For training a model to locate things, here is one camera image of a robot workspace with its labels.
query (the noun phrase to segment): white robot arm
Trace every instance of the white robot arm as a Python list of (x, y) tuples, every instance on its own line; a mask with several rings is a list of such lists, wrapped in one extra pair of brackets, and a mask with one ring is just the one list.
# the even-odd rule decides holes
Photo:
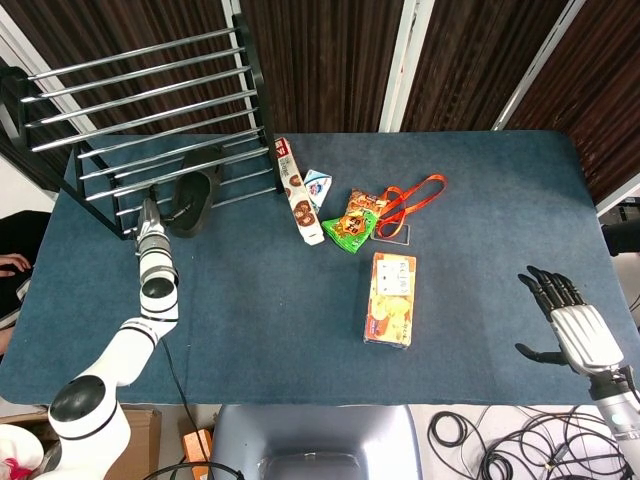
[(558, 273), (527, 267), (535, 278), (518, 275), (533, 294), (558, 338), (560, 352), (518, 351), (540, 363), (570, 365), (591, 381), (589, 394), (634, 472), (640, 473), (640, 398), (630, 366), (611, 331), (593, 305), (588, 305), (571, 280)]
[(102, 480), (131, 430), (116, 399), (133, 383), (160, 339), (178, 322), (178, 275), (158, 208), (145, 199), (138, 221), (140, 316), (127, 320), (93, 365), (65, 385), (49, 408), (62, 457), (43, 480)]

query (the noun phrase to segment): robotic hand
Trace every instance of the robotic hand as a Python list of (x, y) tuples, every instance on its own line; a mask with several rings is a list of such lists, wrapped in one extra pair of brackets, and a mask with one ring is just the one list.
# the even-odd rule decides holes
[(102, 480), (122, 454), (131, 429), (116, 388), (133, 383), (160, 339), (178, 323), (178, 274), (156, 203), (138, 220), (140, 316), (122, 324), (98, 360), (68, 383), (49, 408), (62, 444), (58, 467), (44, 480)]
[(540, 363), (570, 365), (591, 381), (589, 393), (618, 442), (620, 451), (640, 473), (640, 399), (630, 366), (593, 305), (588, 305), (568, 278), (527, 267), (535, 280), (518, 275), (533, 294), (560, 343), (560, 352), (535, 352), (526, 345), (516, 349)]

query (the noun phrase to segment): human hand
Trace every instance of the human hand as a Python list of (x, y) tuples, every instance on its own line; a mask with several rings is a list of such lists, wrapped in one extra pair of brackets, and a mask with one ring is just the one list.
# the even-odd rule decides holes
[[(19, 253), (9, 253), (6, 255), (0, 255), (0, 267), (4, 265), (13, 265), (21, 272), (31, 269), (31, 264), (29, 263), (29, 260), (24, 258)], [(15, 274), (16, 272), (13, 272), (11, 270), (0, 270), (0, 277), (13, 277)]]

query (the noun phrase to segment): lanyard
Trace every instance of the lanyard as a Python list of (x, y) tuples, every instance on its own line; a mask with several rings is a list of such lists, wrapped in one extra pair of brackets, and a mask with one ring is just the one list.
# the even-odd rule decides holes
[[(442, 184), (442, 187), (436, 193), (434, 193), (432, 195), (429, 195), (424, 200), (416, 203), (415, 205), (411, 205), (411, 206), (407, 207), (407, 201), (408, 201), (409, 197), (411, 195), (413, 195), (414, 193), (416, 193), (418, 190), (420, 190), (422, 187), (424, 187), (429, 182), (440, 182)], [(406, 192), (403, 191), (400, 187), (396, 187), (395, 185), (392, 185), (392, 186), (388, 187), (384, 191), (384, 193), (382, 194), (382, 197), (381, 197), (382, 200), (387, 200), (389, 203), (382, 209), (382, 213), (380, 214), (380, 219), (378, 220), (378, 223), (376, 224), (376, 229), (377, 229), (378, 236), (380, 238), (392, 238), (392, 237), (395, 237), (398, 233), (400, 233), (400, 229), (404, 225), (404, 221), (405, 221), (405, 218), (407, 217), (407, 215), (415, 213), (418, 210), (421, 210), (424, 207), (426, 207), (429, 203), (431, 203), (433, 200), (435, 200), (436, 197), (438, 197), (438, 195), (440, 195), (444, 191), (445, 188), (447, 188), (447, 177), (445, 177), (444, 175), (440, 175), (439, 173), (434, 173), (433, 175), (429, 175), (423, 181), (421, 181), (417, 185), (414, 185), (413, 187), (411, 187)], [(394, 198), (394, 199), (390, 199), (389, 198), (389, 195), (392, 194), (392, 193), (397, 195), (396, 198)], [(389, 215), (386, 218), (382, 218), (384, 215), (388, 214), (389, 212), (391, 212), (392, 210), (395, 210), (396, 208), (398, 208), (400, 206), (401, 206), (401, 209), (399, 211)], [(392, 233), (390, 233), (388, 235), (385, 235), (384, 234), (384, 227), (389, 225), (389, 224), (397, 224), (398, 226), (396, 227), (396, 229)]]

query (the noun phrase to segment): black slipper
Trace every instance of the black slipper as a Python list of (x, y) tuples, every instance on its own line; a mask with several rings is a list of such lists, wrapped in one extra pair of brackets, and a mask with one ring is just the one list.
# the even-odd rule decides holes
[[(217, 147), (203, 148), (185, 155), (182, 168), (193, 167), (222, 158)], [(222, 165), (182, 175), (173, 191), (173, 211), (184, 211), (169, 224), (177, 237), (194, 237), (202, 230), (222, 182)]]

